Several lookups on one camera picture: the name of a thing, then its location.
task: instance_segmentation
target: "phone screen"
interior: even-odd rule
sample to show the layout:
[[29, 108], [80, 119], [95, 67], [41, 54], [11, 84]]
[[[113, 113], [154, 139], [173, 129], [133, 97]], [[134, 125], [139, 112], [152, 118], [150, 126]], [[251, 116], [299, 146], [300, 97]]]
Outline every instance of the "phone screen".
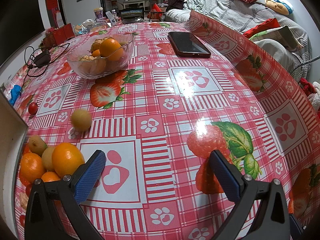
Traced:
[[178, 51], [192, 53], [210, 53], [210, 51], [192, 34], [185, 32], [169, 32]]

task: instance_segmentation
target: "glass bowl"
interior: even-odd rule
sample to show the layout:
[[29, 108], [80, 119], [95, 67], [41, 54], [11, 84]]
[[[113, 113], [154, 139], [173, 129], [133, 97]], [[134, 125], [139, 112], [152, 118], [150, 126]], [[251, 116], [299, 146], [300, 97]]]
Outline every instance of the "glass bowl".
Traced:
[[[94, 60], [79, 61], [81, 57], [90, 55], [90, 48], [95, 40], [102, 40], [105, 37], [112, 37], [122, 45], [115, 50], [109, 57], [99, 57]], [[77, 47], [67, 56], [67, 61], [74, 72], [80, 77], [87, 79], [96, 79], [111, 73], [117, 72], [127, 66], [133, 52], [134, 36], [132, 34], [103, 34], [94, 35]], [[118, 60], [114, 60], [112, 55], [118, 53], [118, 50], [123, 50], [122, 56]]]

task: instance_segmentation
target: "screw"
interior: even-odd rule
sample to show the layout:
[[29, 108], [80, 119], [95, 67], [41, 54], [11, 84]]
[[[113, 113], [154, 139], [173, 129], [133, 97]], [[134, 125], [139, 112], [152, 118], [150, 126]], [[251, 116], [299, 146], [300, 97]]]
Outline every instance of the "screw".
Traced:
[[71, 175], [64, 175], [62, 179], [64, 181], [69, 181], [69, 180], [71, 180]]
[[252, 177], [251, 177], [250, 174], [245, 174], [243, 177], [244, 177], [244, 179], [247, 180], [247, 181], [252, 180]]
[[276, 184], [276, 185], [280, 185], [281, 182], [279, 181], [279, 179], [274, 179], [273, 183]]
[[36, 180], [35, 180], [35, 184], [36, 184], [36, 185], [40, 184], [40, 182], [41, 182], [41, 179], [36, 179]]

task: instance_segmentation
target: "television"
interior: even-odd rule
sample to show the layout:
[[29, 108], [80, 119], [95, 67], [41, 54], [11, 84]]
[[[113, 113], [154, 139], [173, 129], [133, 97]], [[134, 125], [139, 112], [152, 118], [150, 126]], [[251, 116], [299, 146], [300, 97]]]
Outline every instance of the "television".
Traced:
[[38, 0], [14, 0], [0, 21], [0, 66], [43, 31]]

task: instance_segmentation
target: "smartphone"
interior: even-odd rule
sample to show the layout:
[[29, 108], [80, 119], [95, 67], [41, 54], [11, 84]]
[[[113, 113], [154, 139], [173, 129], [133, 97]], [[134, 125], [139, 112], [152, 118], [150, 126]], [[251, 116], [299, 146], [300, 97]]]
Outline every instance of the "smartphone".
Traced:
[[210, 57], [211, 52], [192, 33], [169, 32], [169, 41], [178, 56]]

